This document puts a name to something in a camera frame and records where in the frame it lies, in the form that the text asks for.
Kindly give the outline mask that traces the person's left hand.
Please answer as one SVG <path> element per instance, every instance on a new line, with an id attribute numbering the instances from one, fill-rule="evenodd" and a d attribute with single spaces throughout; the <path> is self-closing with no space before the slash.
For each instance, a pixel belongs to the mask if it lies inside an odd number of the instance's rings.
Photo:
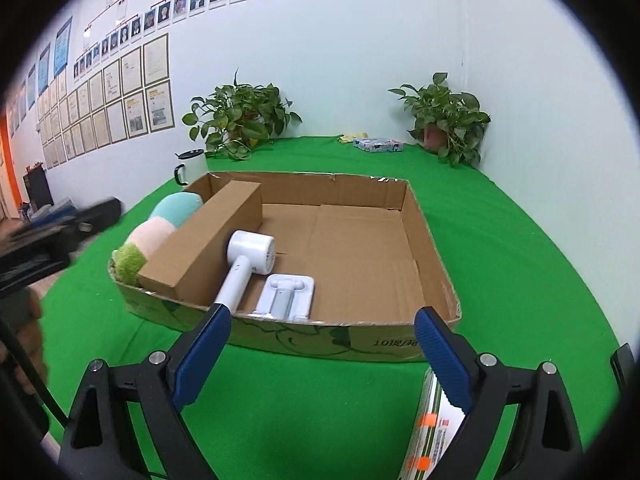
<path id="1" fill-rule="evenodd" d="M 23 298 L 28 299 L 29 319 L 27 320 L 28 322 L 23 324 L 17 333 L 15 333 L 15 336 L 28 355 L 40 379 L 46 384 L 48 380 L 48 367 L 46 362 L 44 362 L 43 333 L 40 325 L 40 318 L 42 318 L 40 298 L 30 287 L 23 290 L 26 294 L 26 296 L 23 294 Z M 6 360 L 8 354 L 6 346 L 1 343 L 1 364 Z M 36 394 L 37 390 L 28 379 L 24 370 L 18 366 L 14 367 L 14 372 L 17 382 L 23 387 L 25 393 L 30 396 Z"/>

